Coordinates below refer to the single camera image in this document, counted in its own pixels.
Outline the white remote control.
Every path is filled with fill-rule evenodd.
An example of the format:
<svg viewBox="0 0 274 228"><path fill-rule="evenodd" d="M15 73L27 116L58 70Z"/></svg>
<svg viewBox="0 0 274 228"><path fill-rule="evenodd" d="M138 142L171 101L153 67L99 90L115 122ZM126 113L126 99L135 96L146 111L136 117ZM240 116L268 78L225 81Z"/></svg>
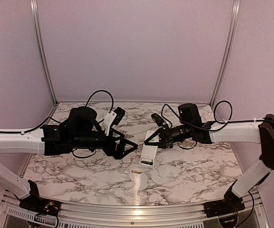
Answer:
<svg viewBox="0 0 274 228"><path fill-rule="evenodd" d="M157 150L158 150L158 147L156 146L146 146L143 144L139 164L146 167L153 167L156 159ZM149 166L149 165L141 164L141 161L153 162L153 165Z"/></svg>

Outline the white battery cover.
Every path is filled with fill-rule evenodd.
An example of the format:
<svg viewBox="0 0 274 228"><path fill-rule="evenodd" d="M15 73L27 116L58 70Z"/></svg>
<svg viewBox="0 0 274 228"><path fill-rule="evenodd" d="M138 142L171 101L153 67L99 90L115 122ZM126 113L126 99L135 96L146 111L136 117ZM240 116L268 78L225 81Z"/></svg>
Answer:
<svg viewBox="0 0 274 228"><path fill-rule="evenodd" d="M122 162L123 163L131 163L131 159L130 158L123 158Z"/></svg>

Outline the black AAA battery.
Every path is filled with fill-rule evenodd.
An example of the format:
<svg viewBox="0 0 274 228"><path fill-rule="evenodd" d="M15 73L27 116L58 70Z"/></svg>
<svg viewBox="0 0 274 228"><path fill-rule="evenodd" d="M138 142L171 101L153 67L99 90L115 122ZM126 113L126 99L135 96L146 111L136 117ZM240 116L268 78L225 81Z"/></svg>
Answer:
<svg viewBox="0 0 274 228"><path fill-rule="evenodd" d="M153 162L151 162L151 161L141 161L141 164L152 166Z"/></svg>

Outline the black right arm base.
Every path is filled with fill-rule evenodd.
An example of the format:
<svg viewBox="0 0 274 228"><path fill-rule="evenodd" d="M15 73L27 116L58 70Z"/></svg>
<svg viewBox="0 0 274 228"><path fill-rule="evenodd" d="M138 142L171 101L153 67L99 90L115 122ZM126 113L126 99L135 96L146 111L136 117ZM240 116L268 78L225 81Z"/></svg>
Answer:
<svg viewBox="0 0 274 228"><path fill-rule="evenodd" d="M208 218L238 212L246 208L243 199L232 192L234 184L235 182L225 192L223 199L204 203L204 212Z"/></svg>

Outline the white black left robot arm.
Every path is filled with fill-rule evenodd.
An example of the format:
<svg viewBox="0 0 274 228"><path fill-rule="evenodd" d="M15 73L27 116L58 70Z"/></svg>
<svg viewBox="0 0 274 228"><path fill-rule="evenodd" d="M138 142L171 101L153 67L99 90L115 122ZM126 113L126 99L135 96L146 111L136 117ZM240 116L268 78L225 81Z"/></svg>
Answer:
<svg viewBox="0 0 274 228"><path fill-rule="evenodd" d="M120 160L138 148L136 143L113 128L124 115L125 111L118 107L99 123L94 109L81 106L71 109L68 118L58 125L42 125L29 130L0 130L0 154L55 156L87 149L91 152L103 150L107 156ZM20 201L26 200L34 211L41 211L45 207L37 185L16 175L1 163L0 186Z"/></svg>

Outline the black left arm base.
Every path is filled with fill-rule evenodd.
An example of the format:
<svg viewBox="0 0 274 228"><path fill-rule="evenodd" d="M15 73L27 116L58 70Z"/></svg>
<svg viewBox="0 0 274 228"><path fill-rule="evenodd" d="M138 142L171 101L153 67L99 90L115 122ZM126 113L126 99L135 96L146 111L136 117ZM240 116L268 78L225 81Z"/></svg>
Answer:
<svg viewBox="0 0 274 228"><path fill-rule="evenodd" d="M27 209L38 213L39 215L45 214L50 216L58 216L60 209L60 201L43 198L39 195L37 184L31 180L28 180L29 192L27 197L19 199L19 206L23 209Z"/></svg>

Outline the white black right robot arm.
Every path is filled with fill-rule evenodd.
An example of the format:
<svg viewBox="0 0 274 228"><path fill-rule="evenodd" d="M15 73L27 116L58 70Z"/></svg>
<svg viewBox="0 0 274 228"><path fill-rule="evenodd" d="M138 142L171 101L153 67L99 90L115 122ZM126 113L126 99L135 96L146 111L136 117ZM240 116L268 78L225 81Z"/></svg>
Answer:
<svg viewBox="0 0 274 228"><path fill-rule="evenodd" d="M144 148L167 149L174 143L192 139L195 143L254 143L261 146L261 154L251 167L236 180L224 194L220 209L229 213L238 206L253 187L260 185L274 171L274 115L264 118L242 121L203 122L196 104L187 103L178 106L175 113L180 125L170 127L167 121L158 114L152 114L158 129L144 140Z"/></svg>

